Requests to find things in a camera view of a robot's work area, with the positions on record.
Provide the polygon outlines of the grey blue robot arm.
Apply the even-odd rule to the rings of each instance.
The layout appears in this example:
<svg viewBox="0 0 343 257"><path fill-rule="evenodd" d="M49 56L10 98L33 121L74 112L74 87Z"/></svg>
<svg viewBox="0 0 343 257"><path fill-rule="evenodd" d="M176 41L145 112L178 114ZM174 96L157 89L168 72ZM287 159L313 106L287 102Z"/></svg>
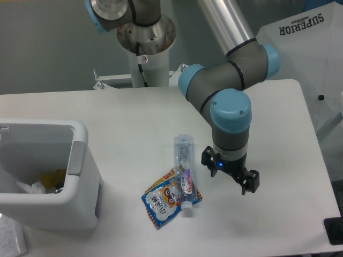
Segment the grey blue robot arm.
<svg viewBox="0 0 343 257"><path fill-rule="evenodd" d="M258 43L235 1L198 4L226 60L211 69L186 67L178 87L212 129L213 145L203 151L202 165L212 176L223 171L243 193L253 193L259 173L245 166L252 111L244 90L276 74L280 57L273 46ZM160 1L86 1L85 6L99 32L117 31L129 55L134 87L169 84L169 49L176 27L162 14Z"/></svg>

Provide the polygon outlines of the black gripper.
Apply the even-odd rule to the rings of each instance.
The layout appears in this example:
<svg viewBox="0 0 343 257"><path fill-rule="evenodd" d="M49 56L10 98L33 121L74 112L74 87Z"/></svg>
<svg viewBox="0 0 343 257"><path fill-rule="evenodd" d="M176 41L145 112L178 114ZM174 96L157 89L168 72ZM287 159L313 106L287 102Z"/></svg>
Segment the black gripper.
<svg viewBox="0 0 343 257"><path fill-rule="evenodd" d="M246 192L255 193L259 187L259 172L245 168L246 158L245 154L238 160L225 161L220 154L215 154L211 146L207 146L202 152L201 164L210 170L211 177L214 177L218 170L230 175L240 183L242 195L245 195Z"/></svg>

